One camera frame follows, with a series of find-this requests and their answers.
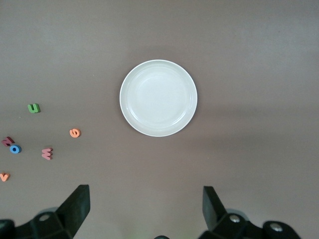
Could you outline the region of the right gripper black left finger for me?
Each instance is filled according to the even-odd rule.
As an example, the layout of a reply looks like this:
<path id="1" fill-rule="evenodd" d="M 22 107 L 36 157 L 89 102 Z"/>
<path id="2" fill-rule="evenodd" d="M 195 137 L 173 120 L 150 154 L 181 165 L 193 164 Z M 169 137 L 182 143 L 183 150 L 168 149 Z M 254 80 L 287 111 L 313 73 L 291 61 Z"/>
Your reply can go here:
<path id="1" fill-rule="evenodd" d="M 79 185 L 55 210 L 44 211 L 29 222 L 16 226 L 1 219 L 2 239 L 72 239 L 90 212 L 89 185 Z"/>

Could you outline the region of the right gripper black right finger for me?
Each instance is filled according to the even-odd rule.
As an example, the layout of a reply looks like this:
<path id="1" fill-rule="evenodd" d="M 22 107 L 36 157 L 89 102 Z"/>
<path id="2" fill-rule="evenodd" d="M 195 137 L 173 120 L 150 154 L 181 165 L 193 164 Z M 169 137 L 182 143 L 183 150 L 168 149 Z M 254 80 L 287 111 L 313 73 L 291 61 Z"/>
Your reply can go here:
<path id="1" fill-rule="evenodd" d="M 299 239 L 289 225 L 266 221 L 261 228 L 237 213 L 228 213 L 211 186 L 203 187 L 202 212 L 208 230 L 201 239 Z"/>

